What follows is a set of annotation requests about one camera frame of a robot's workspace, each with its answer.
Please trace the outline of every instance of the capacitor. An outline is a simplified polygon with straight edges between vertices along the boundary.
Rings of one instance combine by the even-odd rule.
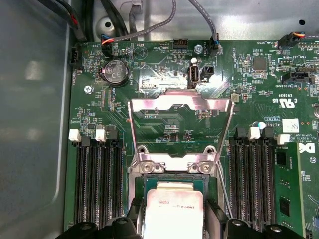
[[[253,127],[258,127],[260,130],[266,128],[266,124],[264,122],[253,122]]]
[[[314,112],[314,114],[315,114],[315,116],[316,116],[317,118],[319,118],[319,107],[318,107],[318,106],[315,107],[315,112]]]
[[[100,69],[101,77],[110,86],[123,86],[129,79],[130,70],[123,61],[112,60]]]

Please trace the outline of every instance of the motherboard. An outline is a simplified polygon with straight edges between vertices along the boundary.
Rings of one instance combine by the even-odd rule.
[[[102,228],[127,214],[135,154],[128,102],[191,88],[234,103],[220,156],[233,217],[256,230],[277,223],[319,238],[319,42],[277,44],[221,41],[210,56],[209,41],[121,41],[111,43],[110,57],[99,42],[77,45],[69,128],[81,142],[68,147],[64,229],[81,221]],[[194,75],[199,80],[190,82]],[[187,104],[140,110],[134,112],[136,142],[171,157],[202,153],[217,148],[225,119],[219,110]],[[252,128],[259,128],[255,141]],[[97,140],[99,130],[106,140]],[[203,180],[192,178],[198,188]],[[145,196],[145,188],[139,191]]]

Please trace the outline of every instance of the wire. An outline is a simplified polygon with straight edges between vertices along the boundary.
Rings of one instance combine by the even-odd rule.
[[[102,34],[101,37],[106,38],[106,39],[111,39],[109,36]]]
[[[122,16],[115,8],[113,3],[110,0],[101,0],[101,3],[110,18],[112,24],[114,25],[116,36],[125,36],[128,35],[129,32],[125,26]]]
[[[94,41],[93,33],[94,0],[84,0],[82,8],[83,27],[88,41]]]
[[[138,37],[138,36],[141,36],[141,35],[145,35],[145,34],[150,33],[151,31],[153,31],[153,30],[155,30],[155,29],[157,29],[157,28],[159,28],[159,27],[162,27],[162,26],[164,26],[164,25],[170,23],[170,22],[172,21],[172,19],[174,18],[175,13],[176,13],[176,0],[172,0],[172,3],[173,3],[173,8],[172,8],[171,14],[170,14],[169,18],[166,19],[165,21],[162,21],[162,22],[160,22],[160,23],[157,23],[157,24],[155,24],[154,26],[151,26],[151,27],[149,27],[149,28],[147,28],[147,29],[145,29],[145,30],[142,30],[142,31],[138,31],[138,32],[136,32],[136,33],[132,33],[132,34],[129,34],[129,35],[126,35],[126,36],[120,36],[120,37],[112,38],[112,40],[113,40],[114,42],[116,42],[116,41],[123,41],[123,40],[130,39],[130,38],[132,38],[132,37]]]
[[[74,35],[79,41],[87,40],[79,23],[79,17],[77,16],[76,11],[67,2],[64,0],[38,0],[38,2],[64,19],[73,29]]]
[[[101,45],[104,45],[105,43],[110,43],[110,42],[113,42],[113,41],[114,41],[114,38],[110,38],[110,39],[107,39],[107,40],[103,41]]]
[[[296,32],[294,32],[294,33],[293,33],[293,35],[295,35],[295,36],[299,36],[299,37],[305,37],[305,35],[304,35],[304,34],[299,34],[299,33],[296,33]]]
[[[142,14],[141,12],[141,6],[138,5],[132,5],[131,10],[130,10],[130,14],[129,14],[129,26],[130,26],[130,34],[132,33],[136,33],[136,20],[135,20],[135,16],[137,14]],[[132,37],[131,40],[132,41],[137,41],[137,37]]]
[[[210,15],[208,14],[208,12],[203,8],[202,5],[199,4],[198,1],[196,1],[196,0],[188,0],[188,1],[200,12],[200,14],[207,21],[209,28],[211,30],[213,40],[217,41],[218,39],[217,39],[216,27],[215,27],[215,24],[213,23],[212,19],[210,18]]]

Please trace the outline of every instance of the ram slot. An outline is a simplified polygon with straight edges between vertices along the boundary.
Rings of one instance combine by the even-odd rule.
[[[85,148],[76,148],[74,223],[84,221]]]
[[[272,145],[264,146],[264,155],[267,156],[267,208],[268,208],[268,218],[267,223],[275,224],[276,223],[276,209],[275,209],[275,150]]]
[[[257,188],[257,165],[256,165],[256,148],[254,145],[249,146],[249,175],[250,175],[250,193],[251,193],[251,208],[252,208],[252,227],[253,229],[258,228],[258,188]]]
[[[262,231],[264,226],[264,208],[263,208],[263,193],[262,193],[262,157],[261,147],[254,145],[255,168],[256,168],[256,208],[257,208],[257,230]]]
[[[123,196],[123,162],[122,150],[119,147],[113,148],[113,197],[112,197],[112,217],[122,216],[122,196]]]
[[[91,221],[92,215],[92,194],[95,187],[92,187],[93,180],[93,149],[91,147],[86,148],[86,164],[85,164],[85,221]]]
[[[237,184],[236,184],[236,147],[237,145],[230,146],[230,196],[231,196],[231,206],[233,217],[238,218],[239,215],[237,213]]]
[[[111,158],[109,148],[99,148],[100,184],[99,184],[99,225],[106,226],[110,219],[110,175]]]
[[[251,175],[249,167],[249,148],[247,145],[243,146],[243,205],[245,211],[244,220],[252,222],[252,202],[253,197],[251,193]]]
[[[90,193],[89,193],[89,203],[88,203],[88,217],[87,221],[95,223],[96,221],[96,200],[97,200],[97,177],[98,177],[98,154],[97,147],[90,149]]]

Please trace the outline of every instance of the dell logo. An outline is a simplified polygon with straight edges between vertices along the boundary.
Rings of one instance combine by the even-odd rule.
[[[314,143],[307,143],[306,145],[299,143],[299,153],[315,153],[315,144]]]

